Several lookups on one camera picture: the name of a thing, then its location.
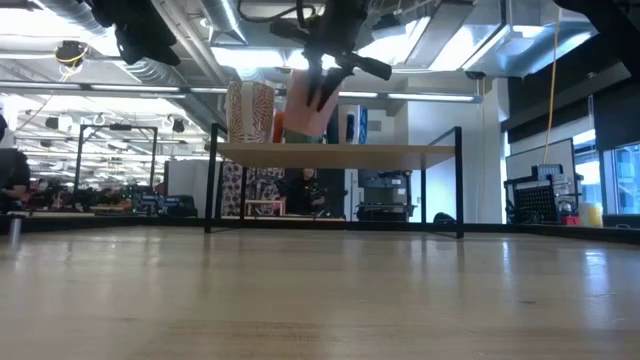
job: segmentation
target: ceiling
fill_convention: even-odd
[[[66,74],[66,81],[74,83],[225,86],[229,80],[241,77],[286,87],[289,75],[279,68],[306,66],[300,45],[269,34],[266,25],[238,21],[235,31],[242,33],[249,45],[238,47],[231,44],[229,36],[213,35],[215,32],[207,27],[204,0],[152,1],[178,38],[173,50],[181,64],[175,69],[152,62],[141,62],[143,64],[138,67],[139,64],[127,66],[119,60],[111,29],[96,28],[92,19],[82,22],[78,20],[81,17],[74,17],[73,9],[79,6],[75,0],[34,0],[42,10],[8,9],[0,5],[0,80],[57,82]],[[235,11],[233,0],[218,1],[231,1],[230,11]],[[314,3],[321,12],[323,2],[307,3]],[[270,16],[294,3],[245,0],[243,9],[250,16]],[[61,4],[68,5],[64,11],[69,12],[64,16],[60,12]],[[551,0],[375,0],[372,4],[370,19],[358,39],[359,53],[392,64],[393,76],[389,81],[383,81],[356,71],[355,76],[344,82],[345,91],[478,95],[476,81],[470,80],[463,70],[483,71],[490,76],[524,76],[550,62],[549,51],[553,47],[549,39],[554,32],[556,9],[551,6]],[[402,25],[395,29],[400,29],[399,33],[374,41],[373,24],[381,15],[398,9],[402,11],[399,16]],[[588,21],[575,13],[563,12],[560,23],[559,55],[595,34]],[[91,45],[81,68],[73,74],[67,74],[69,69],[54,58],[53,49],[63,40]],[[331,66],[331,58],[326,58],[325,65]],[[77,149],[80,124],[104,121],[107,125],[156,126],[160,140],[185,141],[165,143],[159,146],[159,154],[205,158],[204,143],[208,139],[209,124],[224,120],[223,97],[214,94],[189,94],[183,100],[126,94],[113,97],[97,93],[62,96],[50,91],[8,95],[13,108],[17,109],[14,112],[20,128],[17,136],[23,138],[21,147],[28,150],[32,154],[30,158],[38,164],[53,159],[57,167],[62,160],[66,164],[71,159],[70,155],[61,153]],[[399,100],[368,100],[366,105],[386,109],[393,116],[393,111],[400,108],[398,103]],[[43,107],[41,112],[34,117],[40,107]],[[45,122],[49,117],[64,119],[61,121],[64,126],[57,130],[48,128]],[[184,120],[184,133],[175,134],[171,130],[175,119]],[[138,166],[142,162],[137,157],[149,155],[152,150],[150,143],[143,142],[144,135],[108,130],[101,134],[103,140],[113,141],[135,137],[136,145],[129,146],[126,151],[115,151],[105,141],[96,140],[88,142],[85,151],[131,155],[129,158],[135,170],[130,169],[130,173],[136,176],[148,174],[148,168]],[[54,141],[43,147],[38,137]],[[159,173],[162,173],[162,165],[162,161],[157,162]],[[66,164],[61,168],[68,172],[74,167],[75,164]]]

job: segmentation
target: wooden table surface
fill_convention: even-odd
[[[455,147],[232,143],[218,152],[255,168],[420,170],[454,157]]]
[[[3,360],[631,360],[638,247],[112,228],[0,256]]]

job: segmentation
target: person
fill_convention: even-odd
[[[309,215],[317,212],[324,205],[325,198],[318,188],[316,171],[302,169],[300,176],[289,183],[287,189],[287,213]]]
[[[13,132],[9,130],[4,117],[0,115],[0,149],[11,149],[15,145]],[[16,152],[16,159],[12,173],[6,184],[0,189],[0,213],[6,214],[13,203],[21,201],[29,189],[31,170],[27,163],[27,156]]]

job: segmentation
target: metal frame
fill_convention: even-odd
[[[84,131],[86,129],[96,129],[96,132],[99,131],[100,129],[112,129],[113,131],[131,131],[131,130],[151,130],[153,131],[153,142],[152,142],[152,150],[151,150],[151,175],[149,178],[149,186],[153,187],[153,177],[155,176],[155,171],[156,171],[156,150],[157,150],[157,146],[158,146],[158,128],[155,126],[129,126],[126,125],[125,128],[122,129],[117,129],[114,130],[113,126],[111,125],[89,125],[89,124],[82,124],[80,125],[80,136],[78,137],[78,158],[76,159],[76,175],[75,178],[73,179],[73,191],[75,192],[76,189],[78,189],[78,186],[80,185],[80,165],[82,162],[82,147],[84,146],[84,143],[87,142],[91,136],[89,135],[89,137],[85,140],[84,138]]]
[[[207,199],[206,199],[206,211],[205,211],[205,219],[204,219],[204,232],[206,234],[211,234],[212,226],[237,226],[237,227],[279,227],[285,229],[299,229],[300,223],[299,221],[287,221],[287,220],[273,220],[273,221],[265,221],[265,220],[246,220],[245,219],[245,207],[246,207],[246,195],[247,195],[247,171],[246,167],[242,168],[242,180],[240,185],[240,219],[239,221],[225,221],[222,220],[222,181],[223,181],[223,166],[220,166],[220,171],[216,174],[216,154],[218,152],[218,140],[217,134],[219,132],[223,132],[227,134],[227,129],[222,127],[220,124],[212,124],[211,125],[211,149],[209,151],[209,175],[207,179]],[[456,224],[454,225],[442,225],[442,224],[431,224],[427,223],[427,213],[426,213],[426,168],[420,169],[420,180],[421,180],[421,199],[420,205],[422,207],[421,214],[421,222],[417,223],[389,223],[389,222],[320,222],[322,228],[326,229],[359,229],[359,230],[380,230],[380,229],[395,229],[395,230],[406,230],[406,231],[453,231],[455,232],[455,237],[457,239],[462,239],[464,237],[465,232],[465,224],[464,224],[464,184],[463,184],[463,171],[462,171],[462,128],[456,126],[446,133],[442,134],[440,137],[427,144],[427,146],[431,146],[441,142],[443,139],[453,136],[454,138],[454,146],[455,146],[455,172],[456,172]],[[213,185],[215,183],[216,175],[218,176],[218,196],[216,197],[216,212],[215,219],[213,218]],[[306,224],[307,228],[313,228],[317,224],[309,224],[307,222],[303,222]]]

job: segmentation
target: shelf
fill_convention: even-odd
[[[453,158],[455,147],[233,143],[218,152],[252,168],[420,170]]]

